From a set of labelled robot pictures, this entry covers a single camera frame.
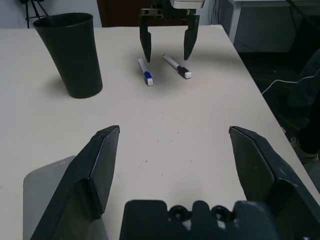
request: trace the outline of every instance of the table surface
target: table surface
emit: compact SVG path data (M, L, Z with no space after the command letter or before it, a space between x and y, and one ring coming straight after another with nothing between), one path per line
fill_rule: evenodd
M206 201L232 209L245 200L229 126L267 138L320 203L320 195L221 26L201 26L188 61L185 27L151 27L154 86L144 83L138 28L97 28L103 90L68 96L33 29L0 30L0 233L22 239L23 180L76 155L100 129L120 125L116 165L103 220L119 239L125 203L159 199L168 207ZM162 55L192 71L181 78Z

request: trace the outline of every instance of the black cup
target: black cup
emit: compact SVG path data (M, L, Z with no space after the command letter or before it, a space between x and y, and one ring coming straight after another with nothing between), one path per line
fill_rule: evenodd
M67 13L33 23L71 97L89 98L102 90L93 16Z

